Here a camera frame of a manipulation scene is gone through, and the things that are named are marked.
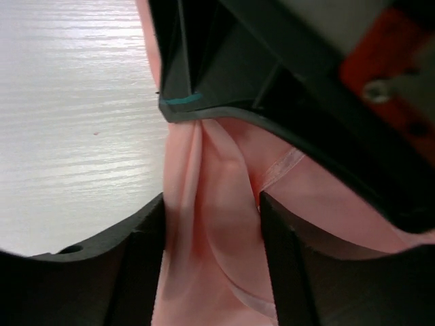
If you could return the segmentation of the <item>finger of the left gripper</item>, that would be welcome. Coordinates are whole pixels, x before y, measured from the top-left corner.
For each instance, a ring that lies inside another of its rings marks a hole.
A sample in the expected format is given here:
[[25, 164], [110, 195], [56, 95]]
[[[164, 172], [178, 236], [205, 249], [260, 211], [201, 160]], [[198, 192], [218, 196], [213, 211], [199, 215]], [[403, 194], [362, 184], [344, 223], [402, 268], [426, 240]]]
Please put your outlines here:
[[338, 166], [338, 124], [306, 89], [338, 55], [277, 1], [150, 1], [170, 122], [236, 117]]

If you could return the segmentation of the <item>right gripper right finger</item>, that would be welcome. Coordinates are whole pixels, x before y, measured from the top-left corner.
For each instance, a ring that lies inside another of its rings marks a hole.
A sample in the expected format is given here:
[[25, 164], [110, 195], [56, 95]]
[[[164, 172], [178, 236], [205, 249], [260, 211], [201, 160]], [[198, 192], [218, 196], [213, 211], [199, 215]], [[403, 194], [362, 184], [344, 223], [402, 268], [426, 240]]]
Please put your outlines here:
[[434, 324], [434, 246], [336, 259], [303, 242], [323, 230], [265, 192], [260, 216], [278, 325]]

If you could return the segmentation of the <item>pink cloth napkin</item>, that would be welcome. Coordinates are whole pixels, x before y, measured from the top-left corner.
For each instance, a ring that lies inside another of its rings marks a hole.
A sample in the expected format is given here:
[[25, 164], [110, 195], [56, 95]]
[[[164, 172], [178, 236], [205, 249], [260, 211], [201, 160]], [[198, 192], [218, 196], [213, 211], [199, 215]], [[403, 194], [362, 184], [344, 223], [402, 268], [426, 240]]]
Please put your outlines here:
[[[138, 1], [159, 93], [162, 59]], [[396, 227], [319, 160], [236, 117], [170, 122], [164, 161], [166, 245], [154, 325], [278, 325], [261, 229], [265, 192], [326, 235], [304, 243], [336, 259], [374, 259], [434, 246], [434, 228]]]

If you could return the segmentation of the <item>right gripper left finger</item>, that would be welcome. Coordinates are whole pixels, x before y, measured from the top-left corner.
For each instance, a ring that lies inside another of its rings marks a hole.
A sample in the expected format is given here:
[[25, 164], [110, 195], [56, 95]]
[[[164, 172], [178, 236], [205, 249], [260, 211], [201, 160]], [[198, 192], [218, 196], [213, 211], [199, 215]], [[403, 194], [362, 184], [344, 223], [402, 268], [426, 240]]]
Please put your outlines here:
[[150, 325], [165, 244], [161, 196], [51, 254], [1, 253], [2, 325]]

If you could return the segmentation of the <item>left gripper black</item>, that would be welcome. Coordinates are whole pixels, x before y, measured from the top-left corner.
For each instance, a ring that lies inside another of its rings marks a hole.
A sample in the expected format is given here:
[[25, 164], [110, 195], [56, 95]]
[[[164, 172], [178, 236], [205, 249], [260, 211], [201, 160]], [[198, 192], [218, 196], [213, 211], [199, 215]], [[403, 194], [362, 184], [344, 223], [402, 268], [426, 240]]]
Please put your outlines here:
[[434, 228], [434, 2], [225, 1], [351, 139], [317, 155], [396, 227]]

